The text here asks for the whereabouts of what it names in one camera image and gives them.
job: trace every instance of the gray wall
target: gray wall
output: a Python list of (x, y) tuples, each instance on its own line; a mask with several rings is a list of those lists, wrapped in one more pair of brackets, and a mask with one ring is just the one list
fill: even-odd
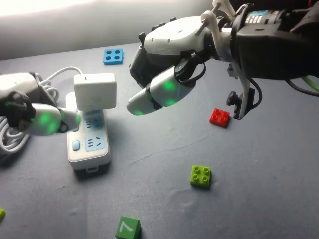
[(0, 60), (134, 43), (153, 25), (174, 16), (201, 15), (211, 8), (212, 0), (94, 0), (1, 16)]

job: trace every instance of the white wall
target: white wall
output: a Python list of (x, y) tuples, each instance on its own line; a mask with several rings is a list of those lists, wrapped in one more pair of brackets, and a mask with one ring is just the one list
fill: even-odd
[(0, 60), (138, 42), (154, 25), (211, 8), (212, 0), (0, 0)]

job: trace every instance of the lime green block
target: lime green block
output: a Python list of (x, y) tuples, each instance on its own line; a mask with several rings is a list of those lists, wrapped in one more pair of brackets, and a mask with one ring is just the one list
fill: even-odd
[(209, 188), (209, 180), (210, 180), (209, 167), (193, 165), (193, 168), (191, 170), (191, 178), (190, 178), (191, 185)]
[(122, 216), (115, 237), (117, 239), (139, 239), (140, 232), (140, 220)]
[(4, 216), (5, 216), (5, 210), (2, 210), (2, 209), (0, 208), (0, 222), (2, 221), (2, 219), (4, 218)]

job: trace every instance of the table surface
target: table surface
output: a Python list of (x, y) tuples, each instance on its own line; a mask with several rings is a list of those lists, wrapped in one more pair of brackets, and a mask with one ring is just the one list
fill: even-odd
[[(31, 137), (0, 164), (4, 239), (113, 239), (120, 216), (138, 218), (142, 239), (314, 239), (319, 237), (316, 97), (285, 82), (257, 79), (263, 101), (228, 129), (209, 123), (229, 92), (241, 93), (227, 63), (210, 60), (181, 102), (143, 116), (126, 110), (140, 90), (129, 74), (138, 44), (122, 65), (103, 65), (104, 48), (0, 62), (0, 72), (42, 77), (66, 66), (112, 72), (117, 106), (107, 110), (112, 161), (99, 173), (75, 173), (66, 134)], [(68, 71), (53, 79), (58, 104), (73, 91)], [(210, 190), (191, 187), (193, 164), (212, 167)]]

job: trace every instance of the white power strip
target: white power strip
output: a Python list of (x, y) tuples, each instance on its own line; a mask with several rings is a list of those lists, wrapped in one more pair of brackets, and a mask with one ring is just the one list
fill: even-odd
[(68, 159), (74, 170), (96, 172), (111, 161), (105, 110), (78, 111), (75, 93), (65, 97), (66, 108), (77, 111), (81, 122), (77, 130), (67, 133)]

